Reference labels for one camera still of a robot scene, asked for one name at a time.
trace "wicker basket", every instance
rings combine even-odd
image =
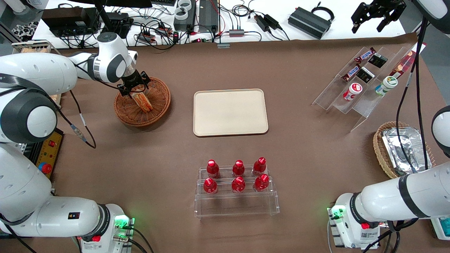
[[[408,124],[398,122],[399,127],[409,127]],[[390,178],[397,178],[399,175],[395,173],[394,167],[391,164],[391,159],[389,158],[389,154],[386,151],[386,148],[384,146],[383,139],[381,137],[381,132],[388,128],[395,128],[396,122],[391,121],[382,124],[375,135],[373,136],[373,149],[375,150],[375,154],[377,155],[378,162],[380,163],[381,168],[384,170],[384,172],[390,177]],[[430,161],[432,166],[436,166],[434,157],[431,154],[430,147],[425,143],[428,156],[430,157]]]
[[[171,99],[169,88],[157,78],[151,77],[150,80],[148,89],[144,91],[153,106],[153,110],[150,112],[144,112],[129,96],[117,93],[114,100],[114,111],[122,123],[134,127],[148,126],[160,119],[169,109]]]

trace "snickers bar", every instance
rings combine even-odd
[[[373,47],[370,48],[369,51],[367,51],[366,53],[364,53],[362,56],[360,57],[356,57],[355,61],[357,63],[361,63],[362,61],[364,61],[365,59],[369,58],[369,56],[375,54],[377,51],[375,51],[375,49]]]
[[[359,70],[361,69],[361,66],[357,64],[353,69],[351,69],[347,74],[345,74],[343,77],[341,77],[344,81],[349,81],[352,76],[354,76]]]

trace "clear acrylic shelf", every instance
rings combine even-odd
[[[195,216],[219,217],[219,216],[241,216],[255,214],[275,215],[280,212],[278,205],[278,193],[273,178],[269,177],[269,186],[262,192],[253,190],[253,182],[256,177],[251,176],[253,165],[244,165],[245,190],[241,193],[234,193],[231,189],[231,182],[234,177],[231,174],[232,166],[220,167],[220,178],[217,182],[217,193],[207,194],[203,190],[203,184],[208,173],[206,167],[200,167],[199,178],[195,190]]]
[[[365,67],[375,75],[375,77],[373,77],[368,83],[365,83],[356,75],[348,82],[342,80],[341,77],[346,75],[352,68],[356,66],[357,62],[354,61],[354,58],[361,56],[367,51],[369,51],[369,48],[363,47],[335,76],[331,83],[328,84],[324,91],[322,91],[322,93],[312,103],[313,105],[319,105],[325,110],[329,110],[332,106],[334,106],[343,114],[347,114],[352,109],[355,110],[361,115],[361,118],[351,131],[355,130],[360,124],[362,124],[369,117],[375,107],[380,103],[383,97],[375,93],[375,87],[377,87],[381,83],[381,81],[391,73],[392,69],[407,53],[408,49],[402,47],[396,54],[386,49],[385,47],[377,50],[377,53],[388,59],[388,61],[381,68],[378,68],[375,65],[369,63],[368,60],[360,63],[359,65],[361,67]],[[363,86],[363,91],[352,101],[346,101],[343,98],[343,94],[354,82],[361,84]]]

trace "brown table surface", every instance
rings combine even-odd
[[[55,167],[54,186],[60,196],[120,205],[127,215],[136,218],[136,228],[147,236],[156,253],[328,252],[326,207],[342,193],[388,180],[375,157],[372,137],[380,125],[395,120],[407,77],[400,78],[400,87],[390,91],[352,133],[349,131],[358,115],[326,112],[311,103],[361,47],[385,46],[396,52],[402,46],[411,47],[415,39],[409,34],[378,39],[236,43],[225,50],[210,43],[175,46],[167,52],[134,48],[139,52],[138,70],[160,78],[171,90],[167,115],[149,127],[125,126],[114,114],[116,91],[80,80],[73,92],[98,147],[89,148],[60,120],[58,126],[66,135]],[[430,124],[434,113],[445,104],[422,60],[420,69],[425,136],[436,163],[441,164],[446,159],[432,138]],[[265,93],[269,119],[266,134],[208,138],[193,134],[196,91],[244,88],[260,88]],[[63,96],[62,105],[66,116],[81,127],[69,95]],[[409,89],[400,120],[418,127],[414,86]],[[199,166],[211,158],[226,165],[236,159],[253,163],[260,156],[267,158],[276,182],[280,214],[202,221],[194,217]],[[429,221],[403,230],[401,238],[400,253],[446,253],[450,248],[450,242],[432,237]],[[78,251],[69,238],[25,241],[40,253]],[[0,252],[27,250],[16,240],[0,240]]]

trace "red switch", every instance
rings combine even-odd
[[[367,224],[367,223],[363,223],[363,224],[361,224],[361,228],[362,228],[362,229],[369,229],[369,228],[370,228],[370,225]]]

